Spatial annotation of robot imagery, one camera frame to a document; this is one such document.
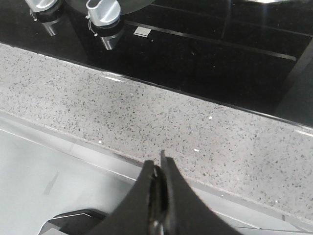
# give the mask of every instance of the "quartz countertop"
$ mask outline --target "quartz countertop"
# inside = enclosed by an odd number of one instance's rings
[[[313,224],[313,130],[0,44],[0,110]]]

